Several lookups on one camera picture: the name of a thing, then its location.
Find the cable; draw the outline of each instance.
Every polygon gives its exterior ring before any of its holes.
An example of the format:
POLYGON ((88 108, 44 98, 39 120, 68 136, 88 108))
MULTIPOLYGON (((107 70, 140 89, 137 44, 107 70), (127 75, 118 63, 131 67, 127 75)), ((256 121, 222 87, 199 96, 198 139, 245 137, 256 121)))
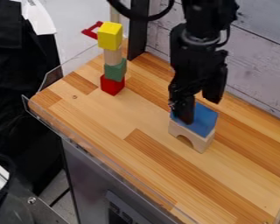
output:
POLYGON ((134 12, 133 10, 128 9, 125 7, 120 0, 107 0, 109 4, 112 5, 113 8, 115 8, 120 14, 123 14, 126 18, 129 18, 131 20, 141 20, 141 21, 153 21, 162 18, 164 15, 166 15, 173 7, 174 5, 174 0, 169 0, 168 6, 166 9, 161 11, 160 13, 152 16, 143 16, 141 14, 138 14, 134 12))

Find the block tower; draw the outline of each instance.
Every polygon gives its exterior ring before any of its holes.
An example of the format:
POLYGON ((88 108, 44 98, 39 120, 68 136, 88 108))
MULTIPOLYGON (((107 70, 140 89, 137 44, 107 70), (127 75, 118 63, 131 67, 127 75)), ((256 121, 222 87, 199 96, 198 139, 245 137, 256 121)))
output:
POLYGON ((174 137, 182 136, 187 138, 197 152, 203 153, 214 139, 214 127, 217 117, 217 112, 197 102, 194 111, 194 122, 188 125, 171 112, 168 131, 174 137))
POLYGON ((101 90, 116 95, 124 88, 127 60, 122 56, 123 26, 105 22, 97 32, 98 46, 104 49, 105 74, 101 76, 101 90))

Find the white arch block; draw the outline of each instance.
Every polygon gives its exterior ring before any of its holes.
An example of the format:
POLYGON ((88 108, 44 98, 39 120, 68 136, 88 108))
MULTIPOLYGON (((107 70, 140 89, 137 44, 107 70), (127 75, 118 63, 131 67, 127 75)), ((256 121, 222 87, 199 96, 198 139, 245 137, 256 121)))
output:
POLYGON ((215 129, 213 129, 207 137, 202 137, 183 126, 180 126, 173 120, 170 120, 168 132, 174 137, 183 136, 187 138, 197 152, 204 153, 214 139, 215 129))

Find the beige block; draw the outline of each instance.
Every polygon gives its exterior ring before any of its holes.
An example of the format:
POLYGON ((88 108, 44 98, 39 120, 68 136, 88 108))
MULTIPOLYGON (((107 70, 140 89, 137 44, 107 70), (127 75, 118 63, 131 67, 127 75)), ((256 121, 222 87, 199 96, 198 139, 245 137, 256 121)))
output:
POLYGON ((190 131, 189 129, 180 126, 173 120, 170 120, 168 132, 174 137, 182 136, 187 138, 192 143, 193 148, 197 152, 204 153, 214 139, 215 130, 213 129, 211 133, 206 138, 204 138, 190 131))
POLYGON ((122 63, 123 60, 123 51, 122 47, 119 46, 116 51, 110 51, 104 49, 104 58, 105 58, 105 64, 109 66, 116 66, 122 63))

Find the wooden tabletop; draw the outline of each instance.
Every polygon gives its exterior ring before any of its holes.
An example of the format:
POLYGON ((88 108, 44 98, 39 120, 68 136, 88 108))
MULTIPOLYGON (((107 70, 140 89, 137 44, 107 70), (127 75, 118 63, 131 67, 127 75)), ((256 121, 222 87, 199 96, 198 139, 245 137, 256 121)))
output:
POLYGON ((126 88, 115 97, 99 88, 103 64, 102 56, 88 62, 33 96, 30 108, 184 223, 191 221, 182 213, 198 223, 273 223, 280 120, 230 94, 219 105, 198 94, 219 112, 215 140, 199 154, 168 134, 168 63, 148 53, 129 62, 126 88))

